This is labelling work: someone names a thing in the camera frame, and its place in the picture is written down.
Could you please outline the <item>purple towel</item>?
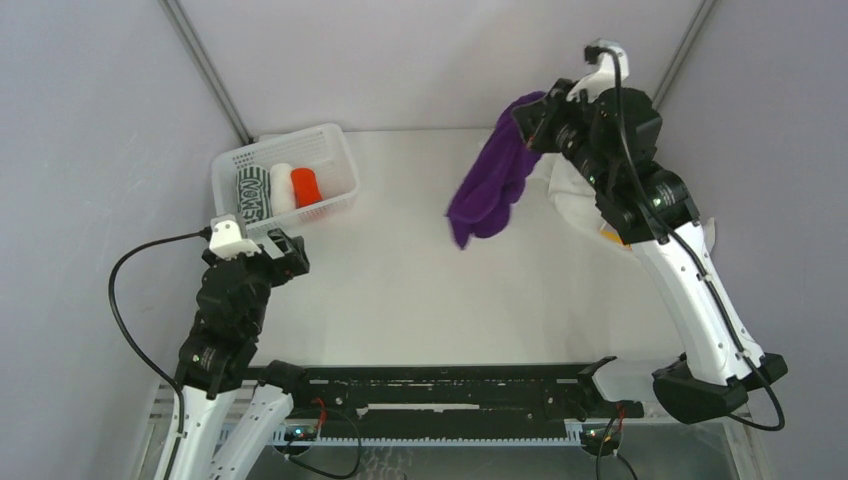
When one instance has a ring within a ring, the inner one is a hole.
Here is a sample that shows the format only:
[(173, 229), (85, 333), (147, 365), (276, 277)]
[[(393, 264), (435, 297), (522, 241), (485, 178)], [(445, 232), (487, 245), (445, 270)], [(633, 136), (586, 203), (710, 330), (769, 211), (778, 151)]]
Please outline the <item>purple towel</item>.
[(512, 206), (542, 157), (526, 148), (512, 111), (543, 96), (542, 91), (531, 92), (506, 107), (454, 194), (446, 217), (459, 249), (465, 249), (473, 237), (491, 238), (508, 225)]

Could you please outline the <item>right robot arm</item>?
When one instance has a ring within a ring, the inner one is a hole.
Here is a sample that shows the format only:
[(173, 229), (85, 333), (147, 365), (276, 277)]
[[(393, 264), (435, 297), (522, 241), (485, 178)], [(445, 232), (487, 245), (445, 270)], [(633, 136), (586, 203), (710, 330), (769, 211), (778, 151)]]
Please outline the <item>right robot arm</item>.
[(581, 374), (579, 406), (605, 415), (617, 402), (657, 403), (691, 425), (740, 420), (752, 392), (773, 394), (788, 371), (764, 351), (736, 313), (706, 246), (684, 181), (655, 160), (663, 120), (651, 99), (612, 87), (568, 99), (567, 80), (508, 110), (524, 146), (562, 155), (593, 189), (602, 218), (657, 287), (681, 340), (674, 359), (608, 357)]

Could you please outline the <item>orange towel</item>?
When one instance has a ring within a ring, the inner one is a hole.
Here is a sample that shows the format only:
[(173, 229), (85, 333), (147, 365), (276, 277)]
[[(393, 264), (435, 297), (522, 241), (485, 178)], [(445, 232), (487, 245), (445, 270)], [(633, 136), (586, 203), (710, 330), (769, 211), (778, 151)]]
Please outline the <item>orange towel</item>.
[(295, 168), (290, 173), (295, 202), (298, 209), (324, 200), (315, 172), (309, 168)]

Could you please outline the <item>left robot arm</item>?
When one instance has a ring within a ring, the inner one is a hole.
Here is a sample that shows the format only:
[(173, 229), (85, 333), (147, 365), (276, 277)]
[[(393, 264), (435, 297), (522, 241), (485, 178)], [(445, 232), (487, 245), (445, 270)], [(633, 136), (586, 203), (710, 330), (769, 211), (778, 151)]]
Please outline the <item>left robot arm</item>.
[(275, 229), (254, 241), (214, 226), (197, 311), (178, 352), (175, 406), (157, 479), (243, 479), (288, 415), (311, 407), (305, 368), (274, 360), (261, 369), (251, 404), (218, 440), (258, 350), (274, 288), (310, 271), (304, 240)]

